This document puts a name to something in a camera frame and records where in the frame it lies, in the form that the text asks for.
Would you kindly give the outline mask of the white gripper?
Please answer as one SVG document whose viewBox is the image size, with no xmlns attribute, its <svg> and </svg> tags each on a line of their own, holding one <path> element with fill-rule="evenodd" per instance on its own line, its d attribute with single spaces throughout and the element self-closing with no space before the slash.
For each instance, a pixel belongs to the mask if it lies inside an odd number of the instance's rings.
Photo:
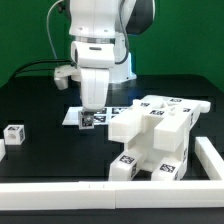
<svg viewBox="0 0 224 224">
<path fill-rule="evenodd" d="M 81 83 L 83 121 L 92 124 L 95 111 L 104 108 L 108 92 L 110 68 L 114 67 L 113 44 L 97 44 L 73 41 L 71 57 L 76 68 L 71 65 L 55 69 L 54 81 L 59 90 L 68 87 L 68 77 Z"/>
</svg>

